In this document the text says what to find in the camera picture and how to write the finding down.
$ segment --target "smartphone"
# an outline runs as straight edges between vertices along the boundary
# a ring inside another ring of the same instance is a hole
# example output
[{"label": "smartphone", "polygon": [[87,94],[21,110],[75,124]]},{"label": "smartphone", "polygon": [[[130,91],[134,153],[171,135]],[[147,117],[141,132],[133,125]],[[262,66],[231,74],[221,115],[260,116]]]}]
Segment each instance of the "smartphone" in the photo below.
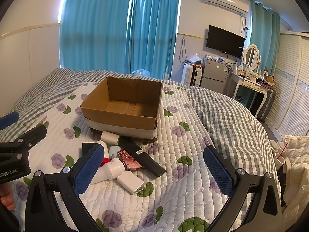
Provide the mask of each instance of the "smartphone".
[{"label": "smartphone", "polygon": [[118,154],[127,170],[134,171],[144,168],[126,150],[119,150]]}]

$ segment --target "gray refrigerator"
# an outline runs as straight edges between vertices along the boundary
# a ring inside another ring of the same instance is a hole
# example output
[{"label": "gray refrigerator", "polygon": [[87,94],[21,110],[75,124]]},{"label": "gray refrigerator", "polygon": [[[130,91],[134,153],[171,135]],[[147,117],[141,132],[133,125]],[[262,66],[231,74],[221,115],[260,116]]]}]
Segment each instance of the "gray refrigerator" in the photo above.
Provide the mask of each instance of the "gray refrigerator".
[{"label": "gray refrigerator", "polygon": [[227,75],[228,65],[213,60],[206,60],[200,86],[222,93]]}]

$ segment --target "plastic bag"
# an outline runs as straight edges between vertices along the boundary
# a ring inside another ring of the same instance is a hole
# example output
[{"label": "plastic bag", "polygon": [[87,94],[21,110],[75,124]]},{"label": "plastic bag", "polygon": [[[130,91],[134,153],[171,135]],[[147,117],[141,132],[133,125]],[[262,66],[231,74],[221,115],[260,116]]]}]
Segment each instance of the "plastic bag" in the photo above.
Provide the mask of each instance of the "plastic bag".
[{"label": "plastic bag", "polygon": [[195,55],[189,55],[188,60],[193,64],[197,61],[203,62],[203,58],[201,58],[197,53]]},{"label": "plastic bag", "polygon": [[148,70],[144,70],[144,69],[134,71],[134,72],[132,72],[132,74],[136,75],[136,76],[150,77],[150,72]]}]

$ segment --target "television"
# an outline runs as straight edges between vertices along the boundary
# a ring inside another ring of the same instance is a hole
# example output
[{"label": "television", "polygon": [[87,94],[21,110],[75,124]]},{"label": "television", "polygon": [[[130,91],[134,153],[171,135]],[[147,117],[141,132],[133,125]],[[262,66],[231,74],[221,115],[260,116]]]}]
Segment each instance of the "television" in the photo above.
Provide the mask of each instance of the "television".
[{"label": "television", "polygon": [[241,58],[245,39],[232,32],[209,26],[206,47]]}]

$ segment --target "table leg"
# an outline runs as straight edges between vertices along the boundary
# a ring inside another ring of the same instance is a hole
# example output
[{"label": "table leg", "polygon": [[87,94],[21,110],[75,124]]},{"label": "table leg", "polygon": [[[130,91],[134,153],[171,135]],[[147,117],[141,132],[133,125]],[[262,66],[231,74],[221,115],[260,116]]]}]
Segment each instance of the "table leg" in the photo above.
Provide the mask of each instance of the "table leg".
[{"label": "table leg", "polygon": [[255,99],[256,99],[256,96],[257,96],[257,91],[256,91],[255,94],[254,94],[254,97],[253,97],[253,100],[252,100],[252,102],[251,102],[251,104],[250,104],[249,110],[251,110],[251,108],[252,108],[252,106],[253,106],[253,103],[254,103],[254,101],[255,101]]},{"label": "table leg", "polygon": [[260,112],[262,106],[264,105],[264,103],[265,103],[265,101],[266,101],[266,98],[267,98],[267,94],[264,94],[263,101],[262,101],[260,107],[258,108],[258,110],[257,110],[257,112],[256,112],[255,118],[257,117],[257,115],[259,114],[259,112]]},{"label": "table leg", "polygon": [[234,95],[233,95],[233,99],[235,99],[235,97],[236,97],[236,94],[237,94],[237,91],[238,91],[238,88],[239,88],[239,84],[240,84],[240,80],[238,81],[238,83],[236,85],[236,89],[235,89],[235,92],[234,92]]}]

